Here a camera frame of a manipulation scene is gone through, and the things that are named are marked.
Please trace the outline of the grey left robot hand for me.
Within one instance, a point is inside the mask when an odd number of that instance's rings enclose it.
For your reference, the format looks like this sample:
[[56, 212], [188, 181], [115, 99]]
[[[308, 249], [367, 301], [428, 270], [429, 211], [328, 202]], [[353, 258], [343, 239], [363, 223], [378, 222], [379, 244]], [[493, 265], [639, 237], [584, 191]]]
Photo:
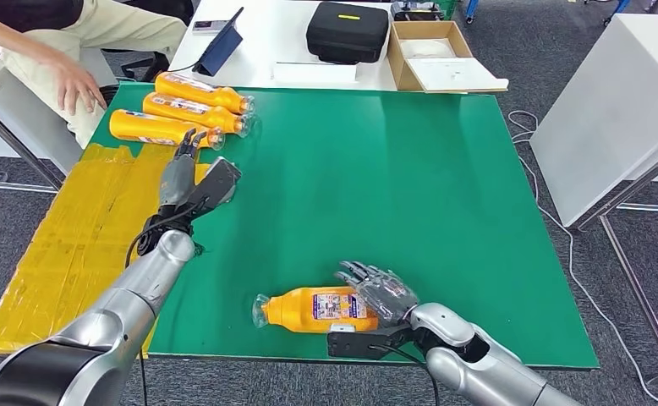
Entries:
[[159, 189], [160, 206], [181, 206], [195, 187], [195, 158], [200, 142], [208, 131], [190, 129], [180, 142], [173, 158], [165, 166]]

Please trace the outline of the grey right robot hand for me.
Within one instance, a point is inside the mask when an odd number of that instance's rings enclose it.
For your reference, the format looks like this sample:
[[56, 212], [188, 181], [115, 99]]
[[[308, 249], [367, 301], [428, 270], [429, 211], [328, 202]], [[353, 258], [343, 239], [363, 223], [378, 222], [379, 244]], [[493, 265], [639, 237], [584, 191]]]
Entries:
[[341, 261], [335, 276], [354, 289], [377, 315], [381, 327], [398, 326], [419, 304], [414, 291], [390, 270], [359, 261]]

